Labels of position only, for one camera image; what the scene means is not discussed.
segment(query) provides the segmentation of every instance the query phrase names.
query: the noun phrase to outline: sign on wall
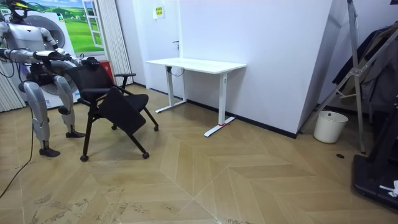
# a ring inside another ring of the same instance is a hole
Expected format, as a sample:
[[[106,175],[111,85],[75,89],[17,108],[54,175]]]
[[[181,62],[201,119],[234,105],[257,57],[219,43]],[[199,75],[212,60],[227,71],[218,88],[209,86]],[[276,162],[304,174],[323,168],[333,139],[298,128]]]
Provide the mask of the sign on wall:
[[[164,18],[164,7],[163,6],[156,6],[154,8],[154,19],[161,19]]]

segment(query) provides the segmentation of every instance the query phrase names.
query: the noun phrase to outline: white desk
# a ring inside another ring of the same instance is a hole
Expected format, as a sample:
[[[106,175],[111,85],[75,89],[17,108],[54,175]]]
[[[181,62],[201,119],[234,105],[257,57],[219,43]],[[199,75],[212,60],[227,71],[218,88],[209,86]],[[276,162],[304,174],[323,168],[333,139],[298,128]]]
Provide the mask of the white desk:
[[[171,70],[167,71],[167,67],[178,67],[184,68],[186,70],[191,70],[194,72],[203,72],[209,73],[214,75],[220,76],[220,99],[218,102],[218,125],[214,128],[210,129],[205,133],[206,137],[209,137],[211,134],[225,126],[231,122],[234,117],[230,117],[225,120],[225,101],[226,101],[226,79],[228,72],[246,67],[246,64],[241,63],[229,63],[229,62],[215,62],[215,61],[208,61],[208,60],[196,60],[196,59],[189,59],[189,58],[168,58],[168,59],[161,59],[161,60],[151,60],[147,61],[147,63],[153,63],[156,65],[164,65],[166,67],[166,74],[167,74],[167,87],[169,89],[169,105],[165,108],[161,108],[156,111],[156,113],[160,113],[163,110],[167,110],[174,106],[180,105],[182,103],[187,102],[187,97],[185,96],[185,78],[183,78],[183,96],[182,101],[178,103],[174,103],[174,93],[173,93],[173,80]]]

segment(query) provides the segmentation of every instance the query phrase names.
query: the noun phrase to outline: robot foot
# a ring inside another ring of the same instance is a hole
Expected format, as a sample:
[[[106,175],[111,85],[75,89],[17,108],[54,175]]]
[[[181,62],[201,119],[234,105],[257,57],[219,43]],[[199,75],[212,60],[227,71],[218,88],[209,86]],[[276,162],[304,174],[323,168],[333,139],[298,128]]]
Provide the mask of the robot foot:
[[[46,148],[46,149],[40,149],[39,154],[47,157],[57,157],[61,154],[61,152],[55,151],[50,148]]]
[[[84,136],[86,136],[85,133],[79,133],[77,131],[72,131],[70,133],[66,134],[67,138],[82,138]]]

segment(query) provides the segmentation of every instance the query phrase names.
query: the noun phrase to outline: red object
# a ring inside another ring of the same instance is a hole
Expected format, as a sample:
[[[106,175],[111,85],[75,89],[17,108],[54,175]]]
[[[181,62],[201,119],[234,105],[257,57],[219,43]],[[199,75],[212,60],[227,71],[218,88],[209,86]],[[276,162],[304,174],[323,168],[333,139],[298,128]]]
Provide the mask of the red object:
[[[99,62],[101,63],[102,67],[105,68],[105,70],[108,73],[109,77],[111,77],[112,82],[114,82],[110,62],[108,60],[100,60]]]

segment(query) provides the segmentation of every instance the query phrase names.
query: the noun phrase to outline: poster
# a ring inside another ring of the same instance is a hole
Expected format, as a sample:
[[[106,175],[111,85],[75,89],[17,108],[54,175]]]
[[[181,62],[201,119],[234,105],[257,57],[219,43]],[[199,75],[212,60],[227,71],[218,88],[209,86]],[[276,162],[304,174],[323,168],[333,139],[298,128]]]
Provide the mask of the poster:
[[[46,12],[62,14],[73,50],[77,55],[82,52],[103,51],[102,48],[94,46],[81,0],[32,0],[32,2],[42,5]],[[91,20],[91,24],[94,30],[98,29],[94,20]]]

